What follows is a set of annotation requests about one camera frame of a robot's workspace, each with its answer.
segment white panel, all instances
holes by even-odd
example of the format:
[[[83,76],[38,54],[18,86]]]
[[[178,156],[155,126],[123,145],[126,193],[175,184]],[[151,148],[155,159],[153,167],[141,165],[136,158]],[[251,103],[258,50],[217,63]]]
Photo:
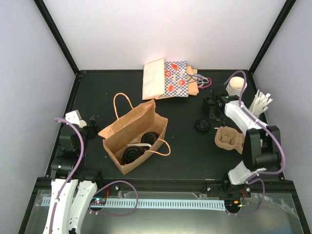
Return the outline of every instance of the white panel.
[[[285,0],[45,0],[79,69],[249,69]]]
[[[255,73],[270,93],[269,123],[281,131],[285,175],[293,180],[312,230],[312,1],[297,1]]]
[[[0,227],[19,232],[74,73],[32,0],[0,1]]]

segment black lid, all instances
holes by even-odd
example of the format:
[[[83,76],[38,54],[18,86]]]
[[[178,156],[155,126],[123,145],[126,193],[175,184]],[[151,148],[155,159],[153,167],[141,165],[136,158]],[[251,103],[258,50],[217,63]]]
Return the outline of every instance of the black lid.
[[[153,145],[158,139],[158,135],[153,132],[145,133],[141,138],[141,143],[147,143]]]
[[[142,150],[139,147],[129,147],[123,152],[122,163],[129,164],[137,160],[142,155]]]
[[[206,133],[209,131],[210,124],[205,119],[199,119],[195,122],[195,128],[200,133]]]

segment stack of paper cups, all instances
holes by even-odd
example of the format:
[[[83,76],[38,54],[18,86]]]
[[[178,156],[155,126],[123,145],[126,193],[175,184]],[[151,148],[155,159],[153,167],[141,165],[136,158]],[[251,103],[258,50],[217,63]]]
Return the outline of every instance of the stack of paper cups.
[[[226,91],[228,91],[228,94],[230,96],[237,95],[239,96],[242,92],[244,85],[244,79],[242,77],[233,77],[231,78],[230,82],[228,83],[228,86],[226,87]]]

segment flat paper bag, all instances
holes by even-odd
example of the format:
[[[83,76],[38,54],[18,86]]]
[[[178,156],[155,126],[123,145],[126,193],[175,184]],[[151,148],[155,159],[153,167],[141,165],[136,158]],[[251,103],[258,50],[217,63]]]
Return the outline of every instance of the flat paper bag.
[[[107,151],[110,158],[124,175],[133,170],[141,163],[143,163],[153,153],[158,153],[156,152],[156,150],[163,144],[163,142],[165,142],[163,141],[163,139],[165,138],[166,128],[168,124],[167,118],[161,117],[159,114],[155,113],[156,105],[154,100],[142,103],[135,108],[133,108],[129,99],[128,101],[132,107],[132,110],[120,118],[117,115],[117,110],[114,102],[117,120],[99,132],[99,135],[105,138],[105,140],[103,140],[104,149]],[[129,143],[139,143],[142,135],[146,132],[157,133],[159,135],[158,140],[137,160],[127,165],[123,165],[121,162],[121,158],[123,152],[128,148],[127,145]]]

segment stack of paper bags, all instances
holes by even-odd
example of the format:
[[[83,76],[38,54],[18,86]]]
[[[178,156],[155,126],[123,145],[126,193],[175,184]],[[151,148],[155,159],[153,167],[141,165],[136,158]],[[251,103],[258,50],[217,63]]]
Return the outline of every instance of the stack of paper bags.
[[[197,83],[187,74],[194,73],[191,66],[186,65],[186,61],[165,62],[165,59],[161,58],[145,64],[142,99],[197,95],[199,93]]]

